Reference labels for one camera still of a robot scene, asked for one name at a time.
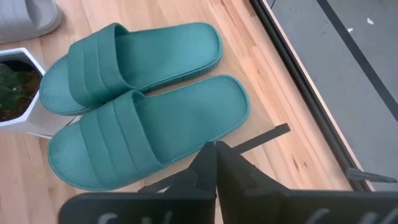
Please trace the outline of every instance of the soil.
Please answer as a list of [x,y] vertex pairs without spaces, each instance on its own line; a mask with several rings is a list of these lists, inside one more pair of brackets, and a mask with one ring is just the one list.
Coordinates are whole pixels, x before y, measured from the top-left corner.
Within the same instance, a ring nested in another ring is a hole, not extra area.
[[29,107],[30,102],[32,102],[34,96],[39,90],[40,81],[42,79],[41,74],[33,66],[28,63],[21,61],[8,61],[2,62],[8,65],[15,72],[26,72],[29,82],[22,88],[28,92],[29,100],[25,98],[19,98],[18,110],[0,110],[0,122],[9,121],[18,118],[25,113],[26,109]]

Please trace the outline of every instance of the light wood board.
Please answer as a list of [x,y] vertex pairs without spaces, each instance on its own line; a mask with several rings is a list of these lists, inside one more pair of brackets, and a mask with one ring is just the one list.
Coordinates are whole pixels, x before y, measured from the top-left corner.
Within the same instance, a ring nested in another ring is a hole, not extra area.
[[[26,47],[51,65],[71,43],[112,22],[129,30],[209,22],[218,29],[224,44],[223,59],[209,75],[235,76],[252,104],[246,123],[223,140],[235,146],[288,123],[291,132],[244,153],[245,158],[291,189],[350,190],[248,0],[58,0],[57,4],[64,18],[55,32],[0,45],[0,49]],[[65,184],[52,172],[46,147],[47,140],[27,134],[0,134],[0,223],[56,223],[62,204],[84,192]],[[117,191],[137,191],[185,168],[193,158]],[[218,207],[216,222],[221,220]]]

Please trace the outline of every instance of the green slipper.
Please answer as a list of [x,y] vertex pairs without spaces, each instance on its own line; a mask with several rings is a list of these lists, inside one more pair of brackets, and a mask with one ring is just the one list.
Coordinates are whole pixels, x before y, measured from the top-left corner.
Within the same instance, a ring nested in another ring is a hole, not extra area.
[[209,72],[222,53],[217,31],[202,22],[138,32],[111,24],[49,68],[40,100],[53,113],[82,114],[129,90],[146,93]]
[[228,75],[154,96],[132,90],[61,129],[49,164],[74,187],[117,189],[229,134],[249,111],[244,88]]

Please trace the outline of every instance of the white slipper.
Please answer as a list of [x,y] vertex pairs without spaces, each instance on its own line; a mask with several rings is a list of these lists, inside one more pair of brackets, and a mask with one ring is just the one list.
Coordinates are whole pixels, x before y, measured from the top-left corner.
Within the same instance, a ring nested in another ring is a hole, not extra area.
[[61,20],[62,13],[52,0],[1,0],[0,44],[48,34]]

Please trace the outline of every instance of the potted plant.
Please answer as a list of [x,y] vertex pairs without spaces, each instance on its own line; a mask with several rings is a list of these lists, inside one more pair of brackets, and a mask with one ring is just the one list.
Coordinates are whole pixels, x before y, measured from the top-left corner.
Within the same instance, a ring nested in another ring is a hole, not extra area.
[[51,138],[74,119],[43,107],[39,85],[44,74],[27,49],[0,50],[0,131]]

